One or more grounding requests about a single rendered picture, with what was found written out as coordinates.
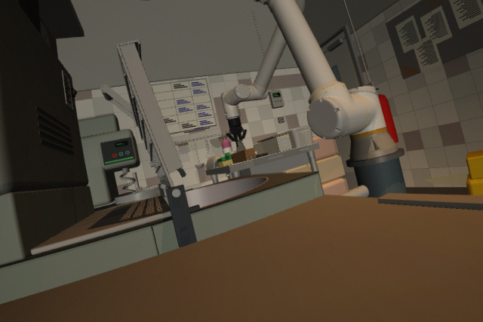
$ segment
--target thermostat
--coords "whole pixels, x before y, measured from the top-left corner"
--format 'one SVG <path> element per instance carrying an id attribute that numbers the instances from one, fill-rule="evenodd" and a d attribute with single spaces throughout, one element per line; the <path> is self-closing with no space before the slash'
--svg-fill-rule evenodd
<path id="1" fill-rule="evenodd" d="M 273 109 L 277 109 L 278 107 L 283 107 L 285 105 L 284 97 L 281 96 L 280 90 L 269 90 L 269 95 Z"/>

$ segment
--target yellow box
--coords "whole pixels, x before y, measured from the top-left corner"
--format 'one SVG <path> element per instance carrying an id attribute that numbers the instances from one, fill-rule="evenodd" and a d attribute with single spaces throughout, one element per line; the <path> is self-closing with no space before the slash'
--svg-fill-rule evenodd
<path id="1" fill-rule="evenodd" d="M 483 179 L 472 179 L 468 174 L 466 187 L 468 188 L 468 194 L 470 195 L 483 195 Z"/>
<path id="2" fill-rule="evenodd" d="M 483 151 L 468 152 L 466 163 L 471 179 L 483 179 Z"/>
<path id="3" fill-rule="evenodd" d="M 228 165 L 233 165 L 233 160 L 220 161 L 218 163 L 218 167 L 223 167 L 223 166 L 228 166 Z"/>

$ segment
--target ventilation grille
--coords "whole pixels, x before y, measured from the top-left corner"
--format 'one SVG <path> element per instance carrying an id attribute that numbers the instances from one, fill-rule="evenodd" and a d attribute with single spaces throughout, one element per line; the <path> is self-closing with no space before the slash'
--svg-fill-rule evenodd
<path id="1" fill-rule="evenodd" d="M 74 99 L 72 97 L 72 79 L 62 71 L 63 94 L 66 98 L 66 105 L 72 111 L 74 110 Z"/>
<path id="2" fill-rule="evenodd" d="M 74 145 L 72 144 L 70 128 L 38 106 L 36 108 L 40 143 L 43 146 L 73 156 Z"/>

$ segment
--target robotic arm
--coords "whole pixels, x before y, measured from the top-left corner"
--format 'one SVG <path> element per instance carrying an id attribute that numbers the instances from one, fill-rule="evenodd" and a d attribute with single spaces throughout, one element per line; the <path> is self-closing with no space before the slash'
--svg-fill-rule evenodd
<path id="1" fill-rule="evenodd" d="M 254 84 L 239 84 L 222 94 L 230 133 L 243 139 L 238 104 L 267 96 L 268 84 L 288 43 L 311 93 L 308 121 L 313 132 L 325 139 L 351 135 L 351 161 L 397 152 L 397 146 L 387 132 L 376 89 L 369 85 L 347 90 L 344 83 L 336 80 L 303 16 L 305 1 L 260 1 L 269 6 L 278 25 Z"/>

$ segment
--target red object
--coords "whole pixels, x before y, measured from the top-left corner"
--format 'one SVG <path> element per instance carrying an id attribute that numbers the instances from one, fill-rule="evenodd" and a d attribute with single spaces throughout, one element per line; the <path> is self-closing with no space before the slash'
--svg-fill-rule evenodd
<path id="1" fill-rule="evenodd" d="M 386 121 L 387 132 L 391 135 L 395 143 L 399 142 L 398 133 L 395 132 L 394 120 L 392 119 L 391 108 L 389 107 L 389 101 L 383 94 L 379 95 L 380 107 L 383 109 L 384 120 Z"/>

